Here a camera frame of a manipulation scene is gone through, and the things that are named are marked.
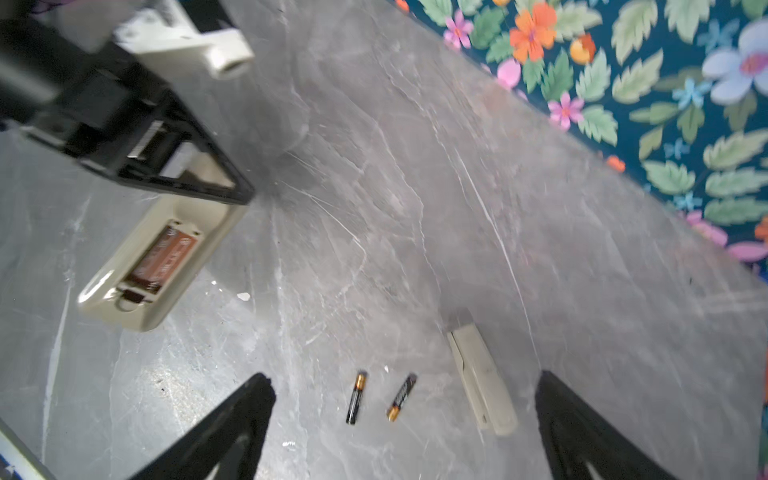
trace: floral fabric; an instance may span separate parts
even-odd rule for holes
[[[768,0],[391,1],[768,280]]]

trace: green leaf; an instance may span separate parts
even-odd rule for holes
[[[546,101],[556,101],[573,86],[574,69],[568,60],[568,54],[561,48],[554,64],[550,63],[547,67],[547,73],[541,81],[541,94]]]
[[[469,34],[469,41],[478,50],[485,50],[502,30],[505,13],[501,8],[483,8],[473,19],[475,29]]]
[[[594,141],[604,141],[616,146],[616,130],[619,123],[614,120],[613,112],[604,110],[602,105],[586,107],[581,114],[584,118],[578,122],[578,129]]]
[[[768,128],[751,131],[748,134],[736,132],[730,137],[720,137],[715,145],[704,148],[704,164],[712,170],[727,170],[738,167],[763,151],[768,142]]]
[[[621,7],[611,36],[611,46],[616,49],[619,65],[624,64],[633,49],[640,51],[643,40],[648,38],[650,28],[658,19],[656,0],[631,0]]]
[[[677,119],[677,129],[683,132],[683,139],[690,145],[696,140],[699,127],[704,125],[704,110],[694,104],[688,105]]]
[[[601,48],[592,63],[584,67],[584,71],[579,74],[576,96],[586,101],[600,100],[610,84],[611,67],[605,58],[605,50]]]
[[[458,0],[458,9],[467,16],[477,13],[480,7],[482,7],[482,0]]]
[[[724,226],[754,222],[765,214],[768,214],[768,202],[757,201],[755,197],[711,200],[704,208],[704,218]]]
[[[603,23],[603,16],[587,7],[587,2],[569,1],[555,11],[558,14],[558,22],[554,24],[557,41],[571,40],[583,35],[587,28]]]
[[[445,18],[453,18],[451,0],[419,0],[424,5],[424,13],[437,25],[445,27]]]
[[[505,60],[511,57],[514,51],[512,45],[509,44],[509,33],[505,31],[491,42],[488,53],[485,54],[485,63]]]
[[[528,93],[531,93],[538,82],[541,81],[541,75],[544,73],[544,59],[537,61],[526,61],[523,64],[523,81]]]
[[[647,94],[659,80],[659,69],[664,61],[664,51],[660,49],[650,57],[637,60],[614,79],[614,100],[622,104],[633,104]]]
[[[741,8],[750,20],[756,20],[763,16],[768,7],[768,0],[743,0]]]
[[[518,10],[518,13],[522,12],[523,10],[528,10],[530,12],[533,6],[537,3],[545,2],[544,0],[515,0],[515,8]]]
[[[699,22],[710,19],[710,5],[714,4],[715,0],[667,0],[664,17],[670,31],[676,28],[680,39],[692,44]]]
[[[677,115],[680,109],[669,101],[656,101],[649,108],[629,112],[629,119],[642,124],[658,125]]]
[[[664,126],[659,125],[651,131],[647,131],[640,137],[640,152],[638,157],[645,160],[648,155],[661,146],[661,138],[664,135]]]
[[[723,116],[728,119],[731,131],[743,130],[750,115],[757,111],[757,96],[749,90],[738,103],[730,104],[723,110]]]
[[[722,174],[715,172],[707,178],[705,187],[707,195],[722,198],[754,194],[765,185],[768,185],[768,172],[747,167]]]
[[[654,85],[655,91],[672,91],[685,87],[685,81],[690,78],[698,84],[704,76],[701,74],[701,67],[682,67],[675,75],[664,77]]]
[[[684,194],[696,182],[696,174],[689,172],[685,165],[677,165],[668,161],[665,164],[657,161],[643,162],[648,181],[662,194]]]

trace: blue flower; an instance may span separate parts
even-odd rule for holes
[[[672,198],[675,208],[678,210],[696,210],[696,207],[701,207],[703,203],[699,197],[694,197],[694,192],[688,192],[685,197],[681,195],[675,195]]]
[[[696,37],[696,45],[709,54],[717,47],[733,47],[733,36],[739,31],[739,19],[734,18],[721,29],[717,20],[710,22],[710,30]]]
[[[677,100],[677,107],[681,110],[690,105],[691,102],[700,108],[704,104],[704,94],[711,88],[711,81],[702,81],[696,84],[692,78],[686,78],[684,88],[672,90],[672,98]]]
[[[664,158],[675,157],[680,160],[680,157],[689,153],[690,145],[686,145],[682,138],[678,138],[673,144],[664,144]]]

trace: gray marble table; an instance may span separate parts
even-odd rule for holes
[[[155,331],[76,306],[154,196],[0,136],[0,416],[55,475],[126,478],[264,372],[259,479],[549,478],[550,369],[680,478],[754,478],[763,284],[387,2],[225,3],[252,68],[176,85],[259,193]],[[58,23],[93,48],[127,10]],[[460,306],[510,437],[475,426],[445,339]]]

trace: white flower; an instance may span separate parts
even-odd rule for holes
[[[755,84],[768,96],[768,18],[747,25],[739,36],[739,49],[718,48],[701,66],[704,77],[719,78],[710,92],[712,102],[720,105],[741,100]]]

